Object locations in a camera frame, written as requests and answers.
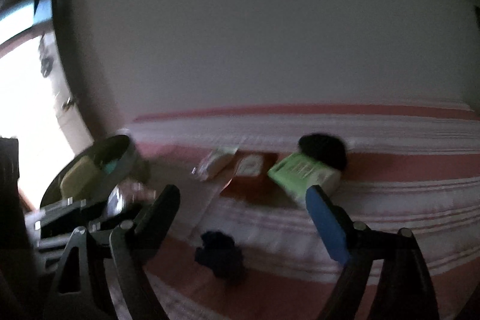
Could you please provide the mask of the green tissue pack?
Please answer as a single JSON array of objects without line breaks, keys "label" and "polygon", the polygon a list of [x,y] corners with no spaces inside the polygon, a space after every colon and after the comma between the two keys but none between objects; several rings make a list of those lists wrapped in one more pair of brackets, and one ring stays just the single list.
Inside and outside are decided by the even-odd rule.
[{"label": "green tissue pack", "polygon": [[294,153],[268,170],[268,176],[298,205],[306,205],[307,190],[320,186],[326,196],[337,190],[342,173],[304,154]]}]

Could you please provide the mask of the yellow sponge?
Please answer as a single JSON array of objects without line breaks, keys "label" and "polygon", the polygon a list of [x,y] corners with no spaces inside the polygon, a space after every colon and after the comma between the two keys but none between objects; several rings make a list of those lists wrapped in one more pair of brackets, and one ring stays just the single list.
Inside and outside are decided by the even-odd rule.
[{"label": "yellow sponge", "polygon": [[100,176],[101,171],[94,160],[88,156],[81,157],[60,182],[62,198],[75,201],[88,198]]}]

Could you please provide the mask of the red snack packet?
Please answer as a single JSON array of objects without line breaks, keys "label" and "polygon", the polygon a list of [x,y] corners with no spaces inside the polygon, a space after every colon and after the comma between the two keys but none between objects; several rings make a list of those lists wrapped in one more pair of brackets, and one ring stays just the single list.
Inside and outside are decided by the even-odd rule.
[{"label": "red snack packet", "polygon": [[233,198],[254,205],[268,204],[279,189],[269,176],[278,154],[246,152],[236,161],[233,175],[222,189],[220,196]]}]

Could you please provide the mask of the black fuzzy object far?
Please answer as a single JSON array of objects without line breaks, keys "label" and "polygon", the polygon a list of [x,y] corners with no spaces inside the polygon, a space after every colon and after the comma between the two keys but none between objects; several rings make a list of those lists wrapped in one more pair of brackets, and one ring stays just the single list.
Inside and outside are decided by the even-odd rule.
[{"label": "black fuzzy object far", "polygon": [[307,157],[337,171],[346,171],[347,148],[336,136],[313,133],[302,136],[298,141],[299,151]]}]

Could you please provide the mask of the black fuzzy object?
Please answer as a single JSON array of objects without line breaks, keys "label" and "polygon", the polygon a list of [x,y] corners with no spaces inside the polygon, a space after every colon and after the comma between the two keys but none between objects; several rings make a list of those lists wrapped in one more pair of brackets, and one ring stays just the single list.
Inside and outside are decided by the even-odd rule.
[{"label": "black fuzzy object", "polygon": [[313,133],[302,136],[298,141],[299,151],[307,157],[337,171],[346,171],[347,148],[336,136]]},{"label": "black fuzzy object", "polygon": [[220,231],[208,231],[200,238],[202,245],[195,249],[194,260],[227,285],[242,283],[247,276],[247,268],[242,249],[235,244],[233,237]]}]

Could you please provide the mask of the black fuzzy object near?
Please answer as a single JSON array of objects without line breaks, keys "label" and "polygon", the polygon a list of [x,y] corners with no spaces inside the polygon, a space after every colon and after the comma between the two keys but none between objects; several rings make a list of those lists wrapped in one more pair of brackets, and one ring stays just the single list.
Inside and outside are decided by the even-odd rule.
[{"label": "black fuzzy object near", "polygon": [[242,283],[247,276],[247,268],[242,249],[235,244],[233,237],[220,231],[208,231],[200,238],[202,245],[195,249],[194,260],[227,285]]}]

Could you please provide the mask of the steel bowl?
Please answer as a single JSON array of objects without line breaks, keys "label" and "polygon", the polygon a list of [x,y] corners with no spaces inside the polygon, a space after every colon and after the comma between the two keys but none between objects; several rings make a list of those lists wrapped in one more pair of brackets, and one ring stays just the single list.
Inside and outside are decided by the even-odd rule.
[{"label": "steel bowl", "polygon": [[41,199],[41,208],[69,198],[105,201],[116,185],[134,173],[138,157],[134,141],[125,134],[93,143],[52,180]]}]

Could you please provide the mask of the red white striped cloth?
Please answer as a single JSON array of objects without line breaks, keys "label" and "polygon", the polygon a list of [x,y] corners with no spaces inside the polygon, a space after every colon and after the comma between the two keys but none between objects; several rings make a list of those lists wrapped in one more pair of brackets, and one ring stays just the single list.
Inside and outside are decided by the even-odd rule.
[{"label": "red white striped cloth", "polygon": [[465,105],[145,115],[181,206],[121,319],[477,319],[479,116]]}]

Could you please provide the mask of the dark wooden door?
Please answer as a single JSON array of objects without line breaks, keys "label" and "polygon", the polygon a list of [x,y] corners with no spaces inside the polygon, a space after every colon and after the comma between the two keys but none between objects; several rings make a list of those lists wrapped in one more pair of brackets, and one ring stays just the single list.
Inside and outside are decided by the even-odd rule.
[{"label": "dark wooden door", "polygon": [[52,89],[60,129],[74,153],[116,130],[121,121],[89,29],[75,22],[71,0],[35,0],[41,72]]}]

